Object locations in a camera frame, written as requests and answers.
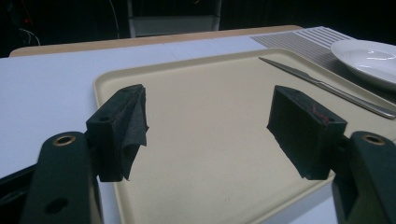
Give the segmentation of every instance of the ribbed placemat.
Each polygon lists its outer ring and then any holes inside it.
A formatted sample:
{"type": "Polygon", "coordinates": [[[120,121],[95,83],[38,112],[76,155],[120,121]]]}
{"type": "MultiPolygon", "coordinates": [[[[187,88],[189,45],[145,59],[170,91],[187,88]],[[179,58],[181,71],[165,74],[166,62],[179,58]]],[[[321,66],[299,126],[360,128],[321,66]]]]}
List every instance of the ribbed placemat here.
{"type": "Polygon", "coordinates": [[[338,76],[396,104],[396,94],[381,91],[376,87],[372,87],[370,83],[359,79],[332,54],[330,50],[332,43],[339,40],[354,39],[350,36],[343,35],[330,28],[316,27],[279,34],[255,35],[251,38],[267,48],[291,50],[307,60],[334,72],[338,76]]]}

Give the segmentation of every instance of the plastic tray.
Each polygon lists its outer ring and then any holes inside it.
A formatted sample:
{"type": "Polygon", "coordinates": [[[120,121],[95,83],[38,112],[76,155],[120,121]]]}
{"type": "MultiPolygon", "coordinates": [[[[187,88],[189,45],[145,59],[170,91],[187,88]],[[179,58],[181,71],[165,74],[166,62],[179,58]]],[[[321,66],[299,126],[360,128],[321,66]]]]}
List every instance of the plastic tray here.
{"type": "Polygon", "coordinates": [[[130,181],[115,184],[123,223],[260,223],[332,180],[308,181],[266,129],[275,85],[311,96],[357,130],[394,137],[383,119],[262,62],[263,56],[373,103],[396,108],[283,49],[108,72],[94,82],[98,106],[120,88],[147,91],[148,146],[130,181]]]}

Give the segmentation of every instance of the metal knife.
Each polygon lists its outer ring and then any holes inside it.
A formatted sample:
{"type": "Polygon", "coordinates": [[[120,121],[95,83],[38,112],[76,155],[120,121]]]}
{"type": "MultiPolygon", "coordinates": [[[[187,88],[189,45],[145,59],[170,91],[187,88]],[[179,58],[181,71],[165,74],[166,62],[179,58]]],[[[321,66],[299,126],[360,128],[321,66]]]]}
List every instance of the metal knife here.
{"type": "Polygon", "coordinates": [[[317,79],[309,76],[307,73],[300,71],[298,69],[292,68],[292,67],[288,67],[287,65],[285,65],[283,63],[277,63],[277,62],[271,61],[269,59],[265,59],[263,57],[259,57],[259,59],[261,59],[262,61],[269,63],[272,66],[277,67],[285,72],[288,72],[296,77],[299,77],[307,82],[310,82],[310,83],[314,84],[315,86],[322,88],[325,91],[329,91],[334,95],[337,95],[345,100],[348,100],[350,103],[353,103],[353,104],[358,105],[362,108],[365,108],[373,113],[376,113],[379,116],[382,116],[387,119],[396,119],[395,111],[389,110],[389,109],[384,108],[380,105],[374,105],[370,102],[364,101],[364,100],[362,100],[356,96],[353,96],[349,93],[338,90],[337,88],[327,84],[326,82],[317,80],[317,79]]]}

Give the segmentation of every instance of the wire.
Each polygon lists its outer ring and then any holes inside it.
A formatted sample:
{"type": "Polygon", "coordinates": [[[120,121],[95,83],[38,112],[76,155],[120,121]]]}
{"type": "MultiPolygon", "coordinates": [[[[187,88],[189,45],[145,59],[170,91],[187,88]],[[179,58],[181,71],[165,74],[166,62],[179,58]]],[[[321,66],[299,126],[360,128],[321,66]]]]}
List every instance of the wire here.
{"type": "Polygon", "coordinates": [[[32,32],[30,32],[30,31],[28,31],[28,30],[25,30],[25,29],[22,29],[22,28],[20,28],[20,31],[24,31],[24,32],[26,32],[26,34],[29,35],[29,44],[30,44],[30,40],[31,40],[32,36],[34,36],[34,37],[35,37],[35,40],[37,41],[37,45],[38,45],[38,46],[41,45],[41,44],[40,44],[40,40],[38,39],[38,37],[37,37],[35,34],[33,34],[32,32]]]}
{"type": "Polygon", "coordinates": [[[33,25],[33,21],[32,21],[32,18],[30,17],[29,11],[27,10],[26,4],[24,3],[23,0],[21,0],[21,2],[22,2],[22,4],[23,4],[23,8],[25,9],[27,18],[29,19],[29,22],[33,25]]]}
{"type": "Polygon", "coordinates": [[[108,0],[108,2],[110,3],[111,9],[113,10],[114,22],[116,23],[116,29],[117,29],[117,39],[120,39],[120,28],[119,28],[119,21],[117,20],[116,10],[114,9],[113,2],[111,0],[108,0]]]}

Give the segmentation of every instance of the ceramic plate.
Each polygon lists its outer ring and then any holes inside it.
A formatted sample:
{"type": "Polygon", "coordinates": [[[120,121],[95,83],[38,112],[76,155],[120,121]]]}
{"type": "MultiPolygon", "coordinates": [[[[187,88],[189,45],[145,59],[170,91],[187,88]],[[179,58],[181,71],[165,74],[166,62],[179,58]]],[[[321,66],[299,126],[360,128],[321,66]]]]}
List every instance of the ceramic plate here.
{"type": "Polygon", "coordinates": [[[354,74],[374,85],[396,91],[396,46],[365,40],[341,40],[332,53],[354,74]]]}

